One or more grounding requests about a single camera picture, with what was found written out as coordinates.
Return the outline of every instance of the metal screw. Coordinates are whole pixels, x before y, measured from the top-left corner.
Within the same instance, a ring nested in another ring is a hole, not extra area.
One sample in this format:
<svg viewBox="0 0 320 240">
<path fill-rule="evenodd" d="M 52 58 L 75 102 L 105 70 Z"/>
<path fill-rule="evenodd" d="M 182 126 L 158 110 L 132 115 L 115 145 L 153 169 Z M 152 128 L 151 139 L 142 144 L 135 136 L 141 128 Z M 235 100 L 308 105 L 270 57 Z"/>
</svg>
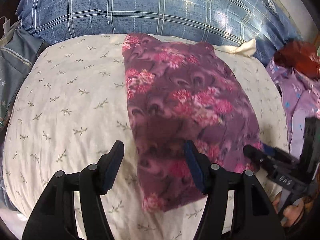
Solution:
<svg viewBox="0 0 320 240">
<path fill-rule="evenodd" d="M 219 166 L 218 164 L 215 164 L 215 163 L 214 163 L 214 164 L 211 164 L 210 167 L 211 167 L 211 169 L 213 169 L 213 170 L 215 170 L 215 171 L 220 168 L 220 166 Z"/>
<path fill-rule="evenodd" d="M 63 175 L 63 171 L 57 171 L 57 172 L 55 173 L 55 176 L 56 176 L 57 178 L 61 177 L 62 175 Z"/>
<path fill-rule="evenodd" d="M 90 164 L 89 167 L 88 167 L 88 169 L 90 171 L 94 171 L 96 168 L 98 168 L 98 166 L 96 164 Z"/>
<path fill-rule="evenodd" d="M 244 172 L 247 176 L 251 177 L 253 175 L 253 172 L 250 170 L 245 170 Z"/>
</svg>

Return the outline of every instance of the plaid pattern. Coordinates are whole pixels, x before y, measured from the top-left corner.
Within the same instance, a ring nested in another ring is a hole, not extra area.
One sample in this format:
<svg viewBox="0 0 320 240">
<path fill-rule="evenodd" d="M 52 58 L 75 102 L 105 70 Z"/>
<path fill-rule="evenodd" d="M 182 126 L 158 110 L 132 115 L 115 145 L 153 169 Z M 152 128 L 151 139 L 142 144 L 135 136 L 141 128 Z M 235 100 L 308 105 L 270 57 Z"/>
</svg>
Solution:
<svg viewBox="0 0 320 240">
<path fill-rule="evenodd" d="M 215 45 L 257 40 L 267 64 L 297 31 L 271 0 L 21 0 L 22 25 L 50 44 L 89 34 L 142 32 Z"/>
</svg>

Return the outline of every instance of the hand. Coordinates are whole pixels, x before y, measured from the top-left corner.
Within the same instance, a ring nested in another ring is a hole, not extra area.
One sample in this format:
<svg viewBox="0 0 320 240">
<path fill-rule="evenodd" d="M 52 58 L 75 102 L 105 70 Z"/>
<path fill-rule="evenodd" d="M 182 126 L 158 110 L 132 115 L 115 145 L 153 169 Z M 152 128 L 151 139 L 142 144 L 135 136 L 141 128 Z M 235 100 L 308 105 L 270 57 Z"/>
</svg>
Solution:
<svg viewBox="0 0 320 240">
<path fill-rule="evenodd" d="M 280 201 L 281 198 L 281 192 L 279 192 L 276 195 L 275 200 L 272 202 L 273 207 L 276 210 L 276 213 L 279 212 L 278 210 L 278 203 Z M 303 216 L 303 206 L 304 206 L 304 202 L 302 200 L 300 200 L 298 206 L 287 206 L 284 211 L 283 211 L 283 215 L 288 219 L 282 226 L 283 227 L 290 227 L 292 226 L 294 223 L 297 223 L 301 217 Z"/>
</svg>

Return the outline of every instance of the lavender clothing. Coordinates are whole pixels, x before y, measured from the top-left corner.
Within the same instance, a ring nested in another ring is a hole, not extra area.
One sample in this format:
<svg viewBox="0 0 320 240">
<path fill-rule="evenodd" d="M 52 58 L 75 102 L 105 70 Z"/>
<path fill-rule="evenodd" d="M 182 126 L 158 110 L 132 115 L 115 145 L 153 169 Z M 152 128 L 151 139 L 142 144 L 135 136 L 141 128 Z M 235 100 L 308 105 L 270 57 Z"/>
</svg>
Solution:
<svg viewBox="0 0 320 240">
<path fill-rule="evenodd" d="M 278 66 L 273 59 L 266 70 L 282 94 L 290 154 L 299 158 L 304 142 L 305 118 L 315 116 L 320 119 L 320 82 L 309 79 L 294 68 Z"/>
<path fill-rule="evenodd" d="M 243 147 L 262 147 L 257 118 L 212 45 L 130 34 L 122 51 L 145 210 L 167 211 L 203 197 L 185 161 L 186 140 L 229 171 L 254 170 Z"/>
</svg>

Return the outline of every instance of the blue plaid fabric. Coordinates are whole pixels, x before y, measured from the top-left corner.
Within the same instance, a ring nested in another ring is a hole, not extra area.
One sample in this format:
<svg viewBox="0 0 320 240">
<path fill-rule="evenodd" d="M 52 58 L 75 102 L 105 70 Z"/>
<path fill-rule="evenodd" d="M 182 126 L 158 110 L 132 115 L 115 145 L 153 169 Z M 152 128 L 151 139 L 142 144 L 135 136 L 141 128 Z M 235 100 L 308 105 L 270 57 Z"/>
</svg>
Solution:
<svg viewBox="0 0 320 240">
<path fill-rule="evenodd" d="M 23 27 L 50 44 L 81 35 L 141 32 L 215 45 L 257 40 L 266 65 L 296 29 L 271 0 L 21 0 Z"/>
</svg>

